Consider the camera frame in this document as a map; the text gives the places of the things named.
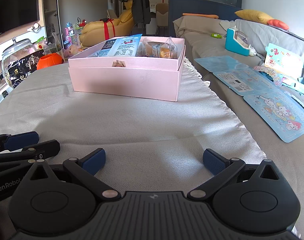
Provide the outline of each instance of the toy box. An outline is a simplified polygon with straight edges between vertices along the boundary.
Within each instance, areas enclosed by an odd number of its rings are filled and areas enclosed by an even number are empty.
[[[140,55],[140,40],[137,56]],[[167,37],[148,37],[166,42]],[[88,57],[100,50],[105,41],[69,59],[69,73],[75,91],[151,98],[176,102],[184,64],[184,39],[172,38],[178,59],[153,57]],[[112,67],[116,60],[126,67]]]

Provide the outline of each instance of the sofa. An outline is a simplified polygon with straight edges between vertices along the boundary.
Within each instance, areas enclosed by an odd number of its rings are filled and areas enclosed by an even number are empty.
[[[185,38],[186,57],[193,62],[203,76],[202,79],[210,81],[210,88],[238,116],[267,157],[274,160],[296,193],[301,203],[301,213],[296,228],[304,239],[304,134],[290,143],[283,142],[242,96],[237,95],[194,61],[196,58],[229,55],[250,67],[262,63],[257,56],[246,57],[225,49],[226,29],[234,26],[249,37],[251,45],[264,57],[265,46],[273,43],[304,58],[304,41],[270,26],[241,19],[222,21],[206,17],[183,16],[173,23],[176,36]],[[221,34],[223,38],[212,38],[212,33]],[[284,86],[281,89],[289,91],[304,103],[304,95]]]
[[[126,10],[118,19],[113,19],[115,35],[113,33],[112,23],[108,22],[109,38],[128,36],[134,27],[134,19],[132,16],[133,0],[124,3]],[[83,47],[91,47],[105,41],[104,23],[103,21],[90,22],[84,26],[80,35],[80,42]]]

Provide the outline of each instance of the doorway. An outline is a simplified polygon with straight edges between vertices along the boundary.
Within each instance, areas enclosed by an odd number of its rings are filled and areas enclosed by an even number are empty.
[[[115,5],[115,14],[117,15],[117,17],[119,17],[120,15],[120,13],[119,13],[119,0],[114,0],[115,1],[115,3],[114,3],[114,5]]]

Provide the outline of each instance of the black ribbed surface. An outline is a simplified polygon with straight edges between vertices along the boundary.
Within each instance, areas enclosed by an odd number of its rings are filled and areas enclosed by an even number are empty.
[[[15,240],[295,240],[292,233],[248,236],[220,224],[205,203],[185,199],[181,192],[127,192],[104,203],[95,217],[73,233],[35,237],[18,233]]]

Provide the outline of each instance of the packaged bread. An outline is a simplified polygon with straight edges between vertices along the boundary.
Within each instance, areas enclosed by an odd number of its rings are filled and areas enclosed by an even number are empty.
[[[166,43],[149,41],[147,38],[142,42],[142,55],[144,57],[178,58],[178,48],[171,37]]]

